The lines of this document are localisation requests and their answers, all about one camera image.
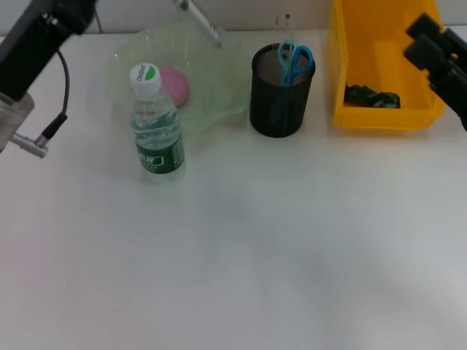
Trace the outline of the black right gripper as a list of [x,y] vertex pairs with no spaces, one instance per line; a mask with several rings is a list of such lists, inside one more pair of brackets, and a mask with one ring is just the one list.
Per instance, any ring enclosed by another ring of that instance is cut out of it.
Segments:
[[417,69],[429,71],[432,90],[459,117],[466,130],[466,41],[422,13],[406,33],[414,40],[404,57]]

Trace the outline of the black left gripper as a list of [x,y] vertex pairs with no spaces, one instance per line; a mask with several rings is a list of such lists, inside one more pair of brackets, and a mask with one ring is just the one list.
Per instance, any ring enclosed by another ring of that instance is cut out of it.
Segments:
[[61,45],[89,27],[96,3],[32,1],[1,42],[1,94],[21,100]]

